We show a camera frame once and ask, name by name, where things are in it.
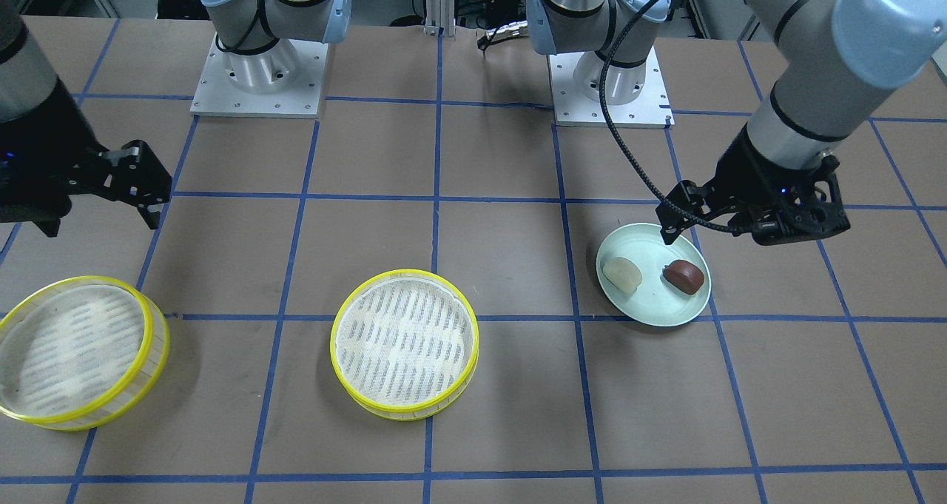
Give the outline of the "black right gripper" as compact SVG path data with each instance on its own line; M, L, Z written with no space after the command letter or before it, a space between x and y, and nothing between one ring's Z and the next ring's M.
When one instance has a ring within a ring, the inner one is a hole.
M135 207L156 230L172 176L152 148L132 140L107 150L68 93L52 93L30 112L2 122L2 221L32 223L57 237L72 195L94 193Z

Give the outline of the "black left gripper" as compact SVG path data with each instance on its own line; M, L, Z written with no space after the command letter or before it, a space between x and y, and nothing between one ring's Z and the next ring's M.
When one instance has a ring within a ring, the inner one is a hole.
M850 229L835 170L839 160L826 155L818 166L790 169L763 157L743 127L718 161L714 192L710 183L679 184L656 208L659 234L670 246L701 221L730 214L729 226L749 233L761 246L825 240Z

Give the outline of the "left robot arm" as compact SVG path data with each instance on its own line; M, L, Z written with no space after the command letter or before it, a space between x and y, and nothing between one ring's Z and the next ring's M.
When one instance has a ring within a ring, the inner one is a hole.
M641 71L658 26L680 0L524 0L537 53L585 53L590 96L613 130L605 87ZM835 147L945 42L945 0L743 0L787 66L703 186L680 181L659 200L665 244L701 225L762 246L825 240L850 228Z

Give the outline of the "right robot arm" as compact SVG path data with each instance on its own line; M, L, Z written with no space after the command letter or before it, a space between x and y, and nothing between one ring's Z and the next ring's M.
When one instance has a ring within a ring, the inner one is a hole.
M200 0L215 38L192 112L230 117L317 117L328 46L344 41L352 0ZM67 86L9 0L2 1L3 223L60 231L71 197L135 207L155 230L172 174L151 147L98 142Z

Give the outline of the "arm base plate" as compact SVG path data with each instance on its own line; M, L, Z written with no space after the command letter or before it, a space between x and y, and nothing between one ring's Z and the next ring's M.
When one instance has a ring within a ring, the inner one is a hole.
M211 43L190 112L206 117L318 119L331 46L281 39L255 56Z
M602 60L594 53L547 57L556 123L566 127L605 127L599 100ZM672 106L656 49L637 67L609 68L604 87L607 110L616 127L669 129Z

